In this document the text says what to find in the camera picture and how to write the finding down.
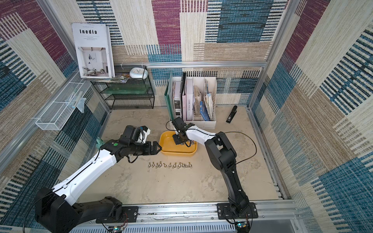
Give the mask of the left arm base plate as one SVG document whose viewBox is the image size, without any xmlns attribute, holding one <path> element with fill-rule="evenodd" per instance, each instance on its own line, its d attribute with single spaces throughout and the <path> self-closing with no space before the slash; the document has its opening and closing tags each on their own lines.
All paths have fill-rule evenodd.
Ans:
<svg viewBox="0 0 373 233">
<path fill-rule="evenodd" d="M 109 223 L 124 223 L 126 220 L 128 223 L 135 223 L 137 221 L 139 212 L 138 206 L 123 206 L 122 213 L 119 215 L 119 219 L 114 217 L 103 217 L 96 220 L 97 224 L 109 224 Z"/>
</svg>

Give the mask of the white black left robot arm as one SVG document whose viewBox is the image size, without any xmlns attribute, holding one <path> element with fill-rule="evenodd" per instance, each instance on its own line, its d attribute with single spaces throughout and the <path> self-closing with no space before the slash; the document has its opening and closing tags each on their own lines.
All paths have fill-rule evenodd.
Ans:
<svg viewBox="0 0 373 233">
<path fill-rule="evenodd" d="M 71 176 L 52 188 L 41 188 L 35 197 L 35 220 L 52 233 L 68 233 L 74 227 L 95 219 L 124 220 L 122 202 L 108 196 L 99 201 L 78 203 L 84 191 L 105 171 L 123 158 L 158 154 L 158 142 L 147 141 L 146 126 L 126 126 L 117 140 L 109 140 Z"/>
</svg>

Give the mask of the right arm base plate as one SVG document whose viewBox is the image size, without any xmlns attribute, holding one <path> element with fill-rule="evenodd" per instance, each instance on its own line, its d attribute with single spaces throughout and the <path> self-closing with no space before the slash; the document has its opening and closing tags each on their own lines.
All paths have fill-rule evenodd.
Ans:
<svg viewBox="0 0 373 233">
<path fill-rule="evenodd" d="M 239 210 L 230 203 L 218 203 L 216 204 L 218 218 L 223 220 L 230 219 L 252 219 L 258 218 L 258 212 L 256 204 L 249 202 L 249 205 Z"/>
</svg>

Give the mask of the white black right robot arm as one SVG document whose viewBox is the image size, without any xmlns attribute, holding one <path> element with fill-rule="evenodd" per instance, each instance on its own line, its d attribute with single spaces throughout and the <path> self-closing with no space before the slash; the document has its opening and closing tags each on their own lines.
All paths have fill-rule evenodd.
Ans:
<svg viewBox="0 0 373 233">
<path fill-rule="evenodd" d="M 211 164 L 221 172 L 228 191 L 230 213 L 234 218 L 253 217 L 254 208 L 244 192 L 237 173 L 237 153 L 224 132 L 211 133 L 180 117 L 171 121 L 176 139 L 181 143 L 194 141 L 205 146 Z"/>
</svg>

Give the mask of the yellow oval storage tray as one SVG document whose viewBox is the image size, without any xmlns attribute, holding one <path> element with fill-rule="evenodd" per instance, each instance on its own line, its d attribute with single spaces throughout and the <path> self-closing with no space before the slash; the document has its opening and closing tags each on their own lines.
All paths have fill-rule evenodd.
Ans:
<svg viewBox="0 0 373 233">
<path fill-rule="evenodd" d="M 159 144 L 162 147 L 161 152 L 167 156 L 193 156 L 198 148 L 198 144 L 194 141 L 188 147 L 185 144 L 177 145 L 173 139 L 174 131 L 166 131 L 161 137 Z"/>
</svg>

